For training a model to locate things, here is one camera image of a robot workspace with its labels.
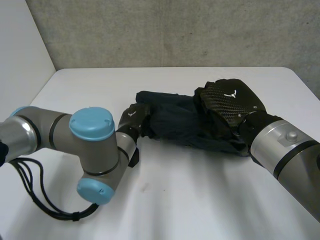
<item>gray wall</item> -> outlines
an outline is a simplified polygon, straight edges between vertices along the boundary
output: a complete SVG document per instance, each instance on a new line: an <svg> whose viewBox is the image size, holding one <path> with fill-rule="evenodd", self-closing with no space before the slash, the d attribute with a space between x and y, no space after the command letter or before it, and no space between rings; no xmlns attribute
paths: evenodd
<svg viewBox="0 0 320 240"><path fill-rule="evenodd" d="M26 0L57 70L282 66L320 97L319 0Z"/></svg>

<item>black cable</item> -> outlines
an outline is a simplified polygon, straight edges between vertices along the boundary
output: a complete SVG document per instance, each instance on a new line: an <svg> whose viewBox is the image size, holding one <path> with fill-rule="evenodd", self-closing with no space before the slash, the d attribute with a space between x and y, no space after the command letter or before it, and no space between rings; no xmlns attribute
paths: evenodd
<svg viewBox="0 0 320 240"><path fill-rule="evenodd" d="M26 162L31 162L34 163L36 165L38 165L38 167L40 168L40 188L41 188L41 192L44 196L44 199L46 200L46 202L50 205L51 208L53 208L54 210L49 209L47 206L45 206L39 199L38 197L35 195L34 190L33 190L33 175L32 175L32 171L30 169L30 167L26 164ZM51 216L52 218L55 218L57 220L62 220L62 221L79 221L80 219L86 218L89 215L93 214L97 208L99 207L97 204L92 204L91 206L89 206L86 210L81 211L81 212L73 212L73 213L68 213L65 211L62 211L61 209L59 209L58 207L56 207L48 198L48 195L45 191L45 186L44 186L44 168L42 166L42 164L32 158L27 158L27 157L18 157L12 161L9 162L18 172L23 186L25 188L25 190L27 191L27 193L30 195L30 197L32 198L33 202L46 214L48 214L49 216Z"/></svg>

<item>crumpled fabric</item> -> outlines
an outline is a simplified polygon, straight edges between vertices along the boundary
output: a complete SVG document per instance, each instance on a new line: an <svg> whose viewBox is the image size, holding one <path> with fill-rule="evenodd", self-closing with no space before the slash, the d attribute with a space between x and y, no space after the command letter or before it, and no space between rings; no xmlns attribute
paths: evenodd
<svg viewBox="0 0 320 240"><path fill-rule="evenodd" d="M192 96L141 91L136 94L135 100L150 107L149 116L143 120L141 127L142 137L206 151L248 156L248 148L238 136L232 133L220 135L218 131L215 134L201 127L204 120L200 121Z"/></svg>

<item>white table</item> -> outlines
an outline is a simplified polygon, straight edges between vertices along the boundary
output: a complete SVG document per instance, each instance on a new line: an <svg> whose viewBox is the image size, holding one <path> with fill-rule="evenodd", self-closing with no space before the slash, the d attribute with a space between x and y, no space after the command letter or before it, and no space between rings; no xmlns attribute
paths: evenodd
<svg viewBox="0 0 320 240"><path fill-rule="evenodd" d="M282 67L101 68L56 72L33 106L74 113L107 108L117 123L141 90L193 95L221 78L242 79L268 112L320 141L320 102ZM62 222L32 202L14 168L0 168L0 233L5 240L318 240L320 224L249 158L142 138L141 162L128 168L113 199L79 222ZM43 149L51 200L67 212L89 203L76 192L76 156Z"/></svg>

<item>blue joint cap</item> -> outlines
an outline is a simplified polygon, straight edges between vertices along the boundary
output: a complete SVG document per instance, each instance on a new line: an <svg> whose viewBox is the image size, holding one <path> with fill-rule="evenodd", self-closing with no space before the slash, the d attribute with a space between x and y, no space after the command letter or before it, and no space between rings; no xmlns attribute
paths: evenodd
<svg viewBox="0 0 320 240"><path fill-rule="evenodd" d="M109 138L116 129L112 114L102 107L83 108L74 113L69 122L71 132L90 142Z"/></svg>
<svg viewBox="0 0 320 240"><path fill-rule="evenodd" d="M11 113L10 117L13 117L14 115L16 115L17 112L19 112L20 110L22 110L22 109L24 109L24 108L27 108L27 107L29 107L29 106L21 106L21 107L18 107L16 110L14 110L14 111Z"/></svg>
<svg viewBox="0 0 320 240"><path fill-rule="evenodd" d="M81 178L76 190L83 199L98 205L107 204L115 194L110 186L91 178Z"/></svg>

